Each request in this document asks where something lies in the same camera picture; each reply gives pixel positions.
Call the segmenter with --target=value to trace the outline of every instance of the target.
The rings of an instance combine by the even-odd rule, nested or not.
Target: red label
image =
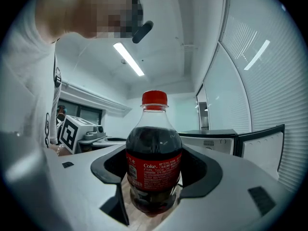
[[[142,190],[161,191],[172,188],[179,180],[182,153],[162,161],[142,160],[126,152],[128,181]]]

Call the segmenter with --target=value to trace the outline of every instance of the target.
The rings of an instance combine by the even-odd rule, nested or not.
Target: white machine
[[[233,129],[191,130],[179,133],[184,144],[233,155],[237,133]]]
[[[278,180],[283,151],[284,124],[246,134],[233,129],[192,130],[179,133],[182,142],[204,150],[214,150],[253,162]]]

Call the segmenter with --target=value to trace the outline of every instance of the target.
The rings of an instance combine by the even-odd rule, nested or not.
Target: window blind
[[[285,124],[279,181],[296,191],[308,161],[308,51],[278,0],[229,0],[221,44],[249,100],[253,131]]]
[[[225,50],[218,45],[204,87],[211,129],[251,132],[247,95],[239,74]]]

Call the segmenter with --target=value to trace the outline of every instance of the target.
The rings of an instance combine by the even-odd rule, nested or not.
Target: wooden base
[[[177,186],[177,197],[180,195],[181,187]],[[159,214],[155,217],[149,217],[143,212],[136,209],[130,200],[129,196],[129,182],[127,180],[127,175],[125,175],[122,181],[122,193],[124,198],[124,204],[126,212],[129,218],[129,229],[132,231],[151,231],[156,228],[164,219],[166,219],[169,214],[177,207],[177,201],[174,205],[165,213]]]

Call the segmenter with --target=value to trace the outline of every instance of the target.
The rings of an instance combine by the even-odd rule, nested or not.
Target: fluorescent light
[[[121,56],[125,59],[125,61],[132,67],[133,70],[137,73],[139,76],[143,76],[143,71],[139,68],[138,64],[135,62],[135,60],[131,57],[129,52],[125,49],[122,43],[116,43],[114,44],[114,48],[121,54]]]
[[[248,70],[251,68],[251,66],[259,59],[259,57],[262,55],[262,53],[265,51],[265,49],[268,47],[270,44],[269,40],[265,40],[264,44],[261,46],[255,57],[251,60],[251,62],[244,68],[244,70]]]

